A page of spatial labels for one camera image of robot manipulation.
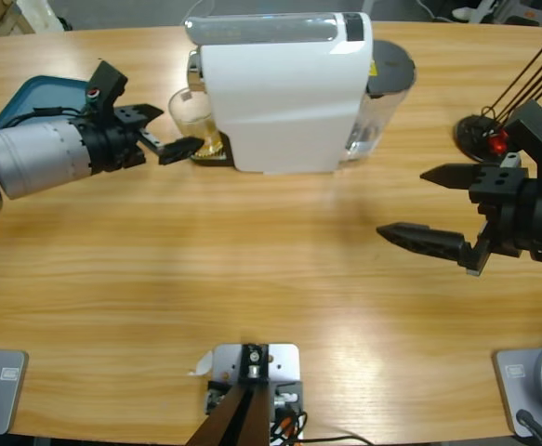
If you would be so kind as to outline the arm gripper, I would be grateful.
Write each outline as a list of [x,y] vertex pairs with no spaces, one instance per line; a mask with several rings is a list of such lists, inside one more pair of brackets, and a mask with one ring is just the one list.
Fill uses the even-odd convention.
[[[115,107],[114,117],[108,123],[88,117],[74,118],[73,126],[88,152],[90,175],[145,164],[145,154],[138,145],[140,130],[163,113],[163,110],[143,103]],[[157,151],[158,164],[169,165],[191,158],[204,144],[203,139],[196,137],[167,143]]]
[[434,230],[406,222],[377,227],[385,240],[403,249],[454,261],[468,274],[479,276],[491,254],[518,257],[528,251],[542,262],[542,181],[520,167],[495,164],[441,164],[421,179],[447,189],[468,190],[485,223],[471,245],[462,233]]

